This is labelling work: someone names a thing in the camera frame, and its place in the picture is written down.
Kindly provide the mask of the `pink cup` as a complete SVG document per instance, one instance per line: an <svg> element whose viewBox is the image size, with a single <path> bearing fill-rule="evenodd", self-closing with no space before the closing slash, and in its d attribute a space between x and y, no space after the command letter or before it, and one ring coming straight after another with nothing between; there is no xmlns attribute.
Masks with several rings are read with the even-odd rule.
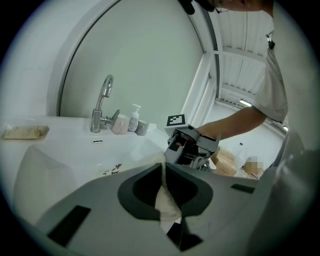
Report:
<svg viewBox="0 0 320 256"><path fill-rule="evenodd" d="M130 117L124 114L119 114L113 122L111 130L117 135L124 135L128 132L129 123Z"/></svg>

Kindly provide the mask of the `grey cup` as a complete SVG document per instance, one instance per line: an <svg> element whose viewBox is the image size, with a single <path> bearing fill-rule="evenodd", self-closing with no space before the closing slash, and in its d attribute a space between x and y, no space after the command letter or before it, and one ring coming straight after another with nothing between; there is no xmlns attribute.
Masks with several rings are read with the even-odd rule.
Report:
<svg viewBox="0 0 320 256"><path fill-rule="evenodd" d="M145 136L148 132L149 124L150 124L149 122L140 119L138 121L138 125L135 130L135 133L138 136Z"/></svg>

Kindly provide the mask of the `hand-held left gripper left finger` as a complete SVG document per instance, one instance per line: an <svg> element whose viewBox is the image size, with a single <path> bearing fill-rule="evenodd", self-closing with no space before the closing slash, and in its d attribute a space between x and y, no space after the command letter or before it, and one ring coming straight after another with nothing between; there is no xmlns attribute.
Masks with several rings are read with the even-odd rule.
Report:
<svg viewBox="0 0 320 256"><path fill-rule="evenodd" d="M81 256L178 255L155 208L161 184L159 163L94 179L50 207L36 227Z"/></svg>

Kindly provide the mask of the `white sink vanity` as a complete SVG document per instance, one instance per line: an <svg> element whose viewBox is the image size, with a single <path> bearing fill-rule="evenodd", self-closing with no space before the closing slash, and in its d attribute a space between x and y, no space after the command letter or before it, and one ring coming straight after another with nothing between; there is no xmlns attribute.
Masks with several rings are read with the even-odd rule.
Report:
<svg viewBox="0 0 320 256"><path fill-rule="evenodd" d="M42 139L2 139L14 127L48 126ZM0 125L0 186L10 209L35 225L55 203L101 178L101 169L131 164L163 152L167 135L150 124L145 136L90 131L87 118L32 116Z"/></svg>

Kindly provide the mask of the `white printed cloth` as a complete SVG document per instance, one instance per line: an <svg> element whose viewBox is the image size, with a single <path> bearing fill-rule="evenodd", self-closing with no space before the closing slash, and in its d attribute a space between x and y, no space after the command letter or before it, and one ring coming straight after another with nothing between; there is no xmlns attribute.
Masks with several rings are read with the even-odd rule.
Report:
<svg viewBox="0 0 320 256"><path fill-rule="evenodd" d="M98 171L99 177L111 176L116 174L136 174L137 171L143 172L157 163L160 163L160 168L163 169L163 164L166 162L165 153L159 151L143 157L137 162L130 164L122 164L119 168L116 166L100 169ZM180 224L182 220L182 213L174 202L168 188L165 185L157 186L155 188L156 197L152 201L155 209L160 212L160 227L165 234L169 232L174 224Z"/></svg>

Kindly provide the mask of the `person's beige shirt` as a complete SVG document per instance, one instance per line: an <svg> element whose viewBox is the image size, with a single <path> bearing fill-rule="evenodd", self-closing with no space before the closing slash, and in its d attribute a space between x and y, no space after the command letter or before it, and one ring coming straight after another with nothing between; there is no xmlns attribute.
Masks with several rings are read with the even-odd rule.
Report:
<svg viewBox="0 0 320 256"><path fill-rule="evenodd" d="M255 127L267 118L282 124L289 113L283 50L286 43L282 41L286 29L282 24L282 8L275 0L252 0L252 9L270 15L274 30L267 49L264 82L258 88L252 106L247 109L246 117Z"/></svg>

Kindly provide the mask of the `cardboard box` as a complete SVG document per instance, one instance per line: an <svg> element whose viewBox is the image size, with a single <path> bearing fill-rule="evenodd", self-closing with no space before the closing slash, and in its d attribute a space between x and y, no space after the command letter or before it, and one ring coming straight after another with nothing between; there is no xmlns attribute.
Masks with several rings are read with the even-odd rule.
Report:
<svg viewBox="0 0 320 256"><path fill-rule="evenodd" d="M257 156L249 156L243 166L243 170L249 178L258 180L264 172L264 163L259 161Z"/></svg>
<svg viewBox="0 0 320 256"><path fill-rule="evenodd" d="M230 151L221 148L211 156L211 160L215 165L213 171L215 174L228 177L233 177L236 174L236 157Z"/></svg>

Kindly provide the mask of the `person's right forearm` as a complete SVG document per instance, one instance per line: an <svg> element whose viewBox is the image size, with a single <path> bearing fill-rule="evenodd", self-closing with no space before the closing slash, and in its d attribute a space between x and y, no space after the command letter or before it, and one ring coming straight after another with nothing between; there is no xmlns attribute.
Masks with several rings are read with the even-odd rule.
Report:
<svg viewBox="0 0 320 256"><path fill-rule="evenodd" d="M208 122L196 130L202 135L216 139L228 139L238 136L260 126L266 120L266 115L253 106L245 107L234 114L212 122Z"/></svg>

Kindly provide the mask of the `white pump bottle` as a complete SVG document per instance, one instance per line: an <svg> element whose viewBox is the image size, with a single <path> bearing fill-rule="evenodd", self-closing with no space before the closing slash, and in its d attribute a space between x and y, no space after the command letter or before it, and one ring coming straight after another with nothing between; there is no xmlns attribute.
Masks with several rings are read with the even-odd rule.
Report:
<svg viewBox="0 0 320 256"><path fill-rule="evenodd" d="M137 130L139 124L139 110L141 108L141 106L137 104L132 104L132 106L134 107L134 111L131 114L131 118L128 125L129 132L135 132Z"/></svg>

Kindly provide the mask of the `person's black trousers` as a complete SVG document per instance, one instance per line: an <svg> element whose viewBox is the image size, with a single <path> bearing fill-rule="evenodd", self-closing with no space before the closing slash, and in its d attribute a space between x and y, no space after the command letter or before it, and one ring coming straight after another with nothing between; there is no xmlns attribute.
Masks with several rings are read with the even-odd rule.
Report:
<svg viewBox="0 0 320 256"><path fill-rule="evenodd" d="M182 237L182 225L174 222L169 231L166 233L166 236L179 248Z"/></svg>

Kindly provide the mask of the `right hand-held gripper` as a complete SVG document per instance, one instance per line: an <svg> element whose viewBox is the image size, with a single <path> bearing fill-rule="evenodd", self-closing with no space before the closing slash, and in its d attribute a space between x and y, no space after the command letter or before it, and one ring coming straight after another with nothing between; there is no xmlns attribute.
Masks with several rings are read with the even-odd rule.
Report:
<svg viewBox="0 0 320 256"><path fill-rule="evenodd" d="M219 147L221 135L217 138L201 135L186 123L184 114L168 116L164 130L169 136L164 156L170 164L187 165L198 156L210 159Z"/></svg>

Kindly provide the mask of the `chrome faucet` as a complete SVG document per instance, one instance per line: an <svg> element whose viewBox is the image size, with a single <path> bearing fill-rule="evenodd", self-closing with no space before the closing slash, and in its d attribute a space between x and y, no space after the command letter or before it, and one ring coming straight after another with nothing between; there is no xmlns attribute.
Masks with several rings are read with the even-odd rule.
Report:
<svg viewBox="0 0 320 256"><path fill-rule="evenodd" d="M98 100L95 108L92 110L91 123L90 123L90 131L92 133L99 133L101 128L100 125L113 125L115 120L120 114L120 110L117 109L112 117L103 116L102 105L104 98L109 98L111 94L111 90L114 84L114 77L109 74L101 87L101 90L98 95Z"/></svg>

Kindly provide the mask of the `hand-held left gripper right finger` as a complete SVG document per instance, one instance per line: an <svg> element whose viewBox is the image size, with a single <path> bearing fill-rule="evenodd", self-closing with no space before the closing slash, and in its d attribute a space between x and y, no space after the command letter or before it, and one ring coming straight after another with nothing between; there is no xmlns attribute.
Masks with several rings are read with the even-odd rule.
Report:
<svg viewBox="0 0 320 256"><path fill-rule="evenodd" d="M259 180L166 165L166 184L181 212L176 252L165 256L251 256L255 221L246 216Z"/></svg>

